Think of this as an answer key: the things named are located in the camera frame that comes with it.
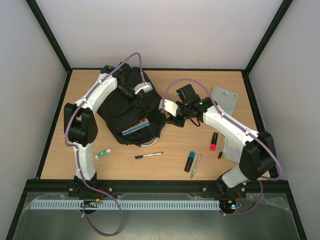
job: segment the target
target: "silver pen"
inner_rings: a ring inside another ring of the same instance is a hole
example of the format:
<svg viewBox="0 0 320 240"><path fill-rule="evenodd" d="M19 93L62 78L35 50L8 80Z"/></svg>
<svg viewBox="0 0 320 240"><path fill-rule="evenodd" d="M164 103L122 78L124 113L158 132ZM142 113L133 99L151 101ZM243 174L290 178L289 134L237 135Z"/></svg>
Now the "silver pen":
<svg viewBox="0 0 320 240"><path fill-rule="evenodd" d="M196 162L195 162L195 165L194 165L194 167L193 167L193 170L192 170L192 172L191 172L191 174L190 174L190 180L192 180L193 178L194 178L194 175L195 175L195 173L196 173L196 169L197 169L197 167L198 167L198 164L199 164L199 162L200 162L200 159L201 159L201 155L199 155L198 156L198 159L196 160Z"/></svg>

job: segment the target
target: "black metal frame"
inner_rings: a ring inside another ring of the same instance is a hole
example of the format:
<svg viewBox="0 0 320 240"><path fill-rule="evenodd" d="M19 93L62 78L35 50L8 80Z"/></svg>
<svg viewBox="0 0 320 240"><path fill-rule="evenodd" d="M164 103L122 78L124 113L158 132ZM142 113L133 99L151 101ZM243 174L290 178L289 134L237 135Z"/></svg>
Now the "black metal frame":
<svg viewBox="0 0 320 240"><path fill-rule="evenodd" d="M56 128L56 124L58 121L58 117L61 111L61 107L65 98L65 94L67 92L68 84L72 75L73 70L100 70L101 68L71 68L64 53L62 52L54 34L52 33L44 15L42 14L37 2L35 0L25 0L29 5L31 11L33 12L35 18L37 19L39 25L41 26L44 34L48 38L52 48L54 49L55 53L57 54L59 60L61 61L65 71L67 72L67 77L63 86L63 90L58 102L58 106L56 108L54 118L52 121L52 125L49 131L49 135L43 150L43 154L36 172L36 179L29 179L26 182L25 188L23 190L21 199L18 203L15 215L13 217L8 235L6 240L11 240L14 237L15 230L20 218L20 214L23 210L26 197L28 193L31 192L67 192L68 182L70 180L43 180L41 178L41 173L43 171L43 167L45 165L45 160L49 151L50 143L54 134L54 130ZM250 59L247 67L245 69L198 69L198 68L191 68L191 69L181 69L181 68L145 68L144 70L148 71L240 71L242 73L245 89L248 95L248 99L250 102L250 106L252 109L254 121L259 132L263 132L265 130L264 123L261 117L261 113L256 101L256 97L249 79L249 73L253 69L254 65L256 64L258 58L260 57L261 53L263 52L264 48L268 44L268 41L272 37L273 33L275 32L277 26L279 25L281 19L284 17L286 11L290 7L293 0L283 0L281 6L279 7L276 15L274 16L273 20L271 21L267 31L265 32L263 38L261 39L259 45L257 46L252 58ZM277 177L278 171L277 168L274 167L270 171L271 177ZM123 193L132 193L132 192L139 192L139 193L187 193L187 194L196 194L207 198L215 197L219 199L220 197L215 195L213 192L203 191L203 188L210 189L210 186L215 185L216 181L136 181L136 180L98 180L98 185L102 186L104 189L108 189L112 187L113 195L123 194ZM260 185L258 182L249 182L245 186L246 193L258 193L260 192ZM297 207L295 201L292 196L292 192L289 186L289 183L284 180L279 181L263 181L263 191L265 193L285 193L286 197L289 202L290 209L293 214L293 218L295 221L295 225L298 230L298 234L301 240L305 240L306 234L303 229Z"/></svg>

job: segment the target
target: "blue pen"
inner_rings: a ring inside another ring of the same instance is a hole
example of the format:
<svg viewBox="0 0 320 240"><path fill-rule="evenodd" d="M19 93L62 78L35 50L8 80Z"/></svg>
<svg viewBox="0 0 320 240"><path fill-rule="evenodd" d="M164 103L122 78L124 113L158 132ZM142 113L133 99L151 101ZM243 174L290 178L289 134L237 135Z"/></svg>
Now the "blue pen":
<svg viewBox="0 0 320 240"><path fill-rule="evenodd" d="M150 153L150 154L135 156L134 158L135 158L135 159L142 159L142 158L144 158L144 157L149 157L149 156L154 156L154 155L161 155L161 154L163 154L163 153L164 153L163 151L160 151L160 152L155 152L155 153Z"/></svg>

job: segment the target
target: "table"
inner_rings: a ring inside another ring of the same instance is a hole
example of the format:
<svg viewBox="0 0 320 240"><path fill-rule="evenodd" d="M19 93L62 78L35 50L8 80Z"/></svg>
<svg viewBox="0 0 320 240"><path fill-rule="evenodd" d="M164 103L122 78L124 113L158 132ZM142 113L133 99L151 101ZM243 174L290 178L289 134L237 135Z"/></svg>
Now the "table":
<svg viewBox="0 0 320 240"><path fill-rule="evenodd" d="M147 70L145 72L161 96L170 83L181 78L195 79L210 92L214 86L219 86L239 93L233 117L256 130L240 71ZM73 149L64 144L63 107L66 103L74 103L80 99L97 80L99 73L99 70L73 70L41 179L73 179L76 162ZM178 100L176 90L188 83L179 82L173 86L167 99ZM201 87L194 83L192 86L201 98L206 97ZM135 145L119 144L110 133L104 120L98 114L95 118L98 135L93 144L93 154L111 149L108 155L94 159L97 178L100 180L188 180L190 173L185 172L184 168L190 151L195 151L196 157L198 154L202 155L194 180L216 180L221 174L235 166L234 163L224 158L218 159L223 139L221 133L218 137L216 151L209 150L212 135L217 131L204 123L196 127L190 121L186 121L183 128L167 124L161 132L159 142L148 148L140 148ZM137 155L155 152L164 152L164 154L138 160L134 158Z"/></svg>

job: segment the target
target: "white wall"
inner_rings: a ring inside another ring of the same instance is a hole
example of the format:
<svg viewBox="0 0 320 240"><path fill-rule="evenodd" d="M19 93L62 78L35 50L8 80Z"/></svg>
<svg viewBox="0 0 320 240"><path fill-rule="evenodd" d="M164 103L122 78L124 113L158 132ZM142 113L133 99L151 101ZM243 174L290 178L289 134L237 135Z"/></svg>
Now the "white wall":
<svg viewBox="0 0 320 240"><path fill-rule="evenodd" d="M0 239L34 178L66 72L24 0L0 1Z"/></svg>
<svg viewBox="0 0 320 240"><path fill-rule="evenodd" d="M319 239L320 2L295 0L252 73L308 239Z"/></svg>
<svg viewBox="0 0 320 240"><path fill-rule="evenodd" d="M243 69L282 0L37 2L72 67Z"/></svg>

